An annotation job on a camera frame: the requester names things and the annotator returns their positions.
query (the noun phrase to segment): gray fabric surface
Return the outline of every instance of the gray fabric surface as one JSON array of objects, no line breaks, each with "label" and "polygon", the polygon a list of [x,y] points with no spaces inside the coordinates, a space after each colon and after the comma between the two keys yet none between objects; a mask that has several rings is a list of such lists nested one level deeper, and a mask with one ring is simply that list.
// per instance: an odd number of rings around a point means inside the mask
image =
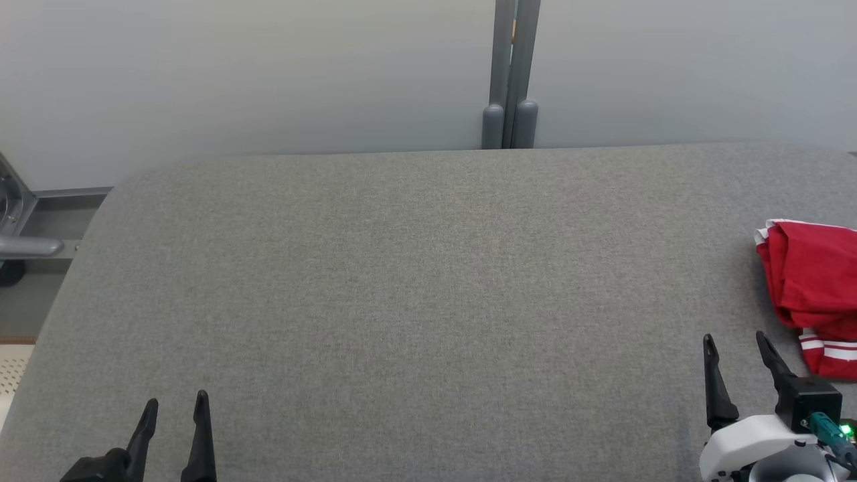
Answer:
[{"label": "gray fabric surface", "polygon": [[755,330],[805,373],[752,230],[857,226],[855,181],[851,156],[763,143],[131,178],[57,296],[0,473],[57,480],[124,446],[157,397],[147,480],[178,480],[207,389],[224,482],[696,479],[703,334],[742,415],[776,401]]}]

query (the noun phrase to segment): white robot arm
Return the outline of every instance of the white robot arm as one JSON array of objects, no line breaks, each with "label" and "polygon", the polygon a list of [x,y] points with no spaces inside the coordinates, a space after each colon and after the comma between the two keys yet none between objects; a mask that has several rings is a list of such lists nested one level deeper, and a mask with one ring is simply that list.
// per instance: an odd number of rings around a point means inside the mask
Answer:
[{"label": "white robot arm", "polygon": [[841,482],[857,473],[857,449],[839,426],[842,394],[819,377],[797,377],[768,338],[756,333],[779,394],[776,414],[738,420],[710,334],[703,339],[711,438],[699,457],[711,482]]}]

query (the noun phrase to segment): perforated floor mat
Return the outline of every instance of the perforated floor mat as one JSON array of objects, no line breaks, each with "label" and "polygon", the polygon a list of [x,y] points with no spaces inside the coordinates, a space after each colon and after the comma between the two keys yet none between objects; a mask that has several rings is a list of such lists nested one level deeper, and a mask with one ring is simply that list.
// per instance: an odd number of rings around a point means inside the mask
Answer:
[{"label": "perforated floor mat", "polygon": [[0,345],[0,430],[32,353],[33,345]]}]

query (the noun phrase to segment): red cloth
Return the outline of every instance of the red cloth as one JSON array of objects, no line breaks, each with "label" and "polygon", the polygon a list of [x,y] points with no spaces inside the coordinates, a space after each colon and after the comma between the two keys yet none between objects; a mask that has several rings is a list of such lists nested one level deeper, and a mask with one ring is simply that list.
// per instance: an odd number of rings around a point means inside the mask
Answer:
[{"label": "red cloth", "polygon": [[813,373],[857,380],[857,231],[769,220],[756,251],[776,314],[801,328]]}]

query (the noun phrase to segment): white wall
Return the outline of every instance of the white wall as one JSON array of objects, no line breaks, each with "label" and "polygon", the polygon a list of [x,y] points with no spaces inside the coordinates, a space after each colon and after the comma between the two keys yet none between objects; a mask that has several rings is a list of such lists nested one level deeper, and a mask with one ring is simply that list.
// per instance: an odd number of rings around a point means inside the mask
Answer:
[{"label": "white wall", "polygon": [[478,148],[493,0],[3,0],[0,152],[32,190],[179,158]]},{"label": "white wall", "polygon": [[542,0],[537,147],[786,139],[857,150],[857,2]]}]

